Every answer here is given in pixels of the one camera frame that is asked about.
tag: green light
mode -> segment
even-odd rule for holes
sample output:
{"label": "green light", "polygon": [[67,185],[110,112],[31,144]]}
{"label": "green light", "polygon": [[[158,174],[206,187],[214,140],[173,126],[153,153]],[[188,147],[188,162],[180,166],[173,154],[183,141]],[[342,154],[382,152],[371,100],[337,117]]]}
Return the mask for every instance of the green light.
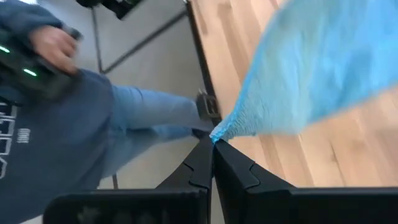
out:
{"label": "green light", "polygon": [[1,46],[0,46],[0,50],[4,51],[5,53],[9,53],[9,52],[10,52],[10,50],[8,50],[8,49],[5,48],[5,47],[1,47]]}
{"label": "green light", "polygon": [[29,75],[37,76],[36,73],[34,73],[34,72],[32,72],[32,71],[30,71],[29,69],[26,69],[26,68],[24,69],[24,72],[28,73]]}

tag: hand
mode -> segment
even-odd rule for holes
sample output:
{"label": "hand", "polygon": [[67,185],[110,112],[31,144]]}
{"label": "hand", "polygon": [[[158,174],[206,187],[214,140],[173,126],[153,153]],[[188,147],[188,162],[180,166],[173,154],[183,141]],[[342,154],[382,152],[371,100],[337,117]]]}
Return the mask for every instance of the hand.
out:
{"label": "hand", "polygon": [[76,53],[76,40],[65,31],[52,26],[43,26],[30,33],[29,39],[34,50],[52,65],[76,74],[77,68],[72,60]]}

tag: wooden table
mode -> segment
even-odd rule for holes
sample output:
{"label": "wooden table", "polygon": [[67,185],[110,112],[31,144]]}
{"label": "wooden table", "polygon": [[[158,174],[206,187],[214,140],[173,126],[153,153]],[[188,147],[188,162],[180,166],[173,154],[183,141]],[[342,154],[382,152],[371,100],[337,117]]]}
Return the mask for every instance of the wooden table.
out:
{"label": "wooden table", "polygon": [[[191,0],[221,113],[231,112],[277,0]],[[398,184],[398,89],[308,127],[297,136],[230,143],[297,187]]]}

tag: person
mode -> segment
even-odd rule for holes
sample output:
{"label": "person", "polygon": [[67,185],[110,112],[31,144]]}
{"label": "person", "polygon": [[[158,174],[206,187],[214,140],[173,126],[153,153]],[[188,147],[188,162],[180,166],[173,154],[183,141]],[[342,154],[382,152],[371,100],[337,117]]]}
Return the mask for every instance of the person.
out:
{"label": "person", "polygon": [[81,82],[65,98],[15,107],[0,103],[0,223],[43,213],[60,194],[93,190],[154,144],[210,131],[191,99],[114,86],[76,68],[77,42],[38,5],[0,1],[0,26]]}

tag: gray floor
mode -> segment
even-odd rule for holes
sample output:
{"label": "gray floor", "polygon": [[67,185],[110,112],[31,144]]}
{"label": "gray floor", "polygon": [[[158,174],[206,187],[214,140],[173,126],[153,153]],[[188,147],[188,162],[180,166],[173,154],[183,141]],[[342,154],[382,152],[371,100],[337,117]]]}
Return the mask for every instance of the gray floor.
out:
{"label": "gray floor", "polygon": [[[42,0],[40,3],[84,35],[76,63],[80,67],[98,71],[91,11],[75,1]],[[95,9],[103,68],[107,68],[183,8],[182,0],[147,0],[125,21],[117,20],[111,11],[103,7]],[[129,57],[108,77],[118,85],[134,85],[194,97],[198,89],[203,88],[203,80],[188,20],[182,20]],[[148,150],[118,173],[119,188],[156,187],[174,171],[196,143],[196,139],[187,138]],[[219,224],[223,223],[223,219],[215,183],[213,186],[212,223]],[[112,180],[102,181],[100,188],[112,189]],[[33,223],[40,223],[40,219],[29,222]]]}

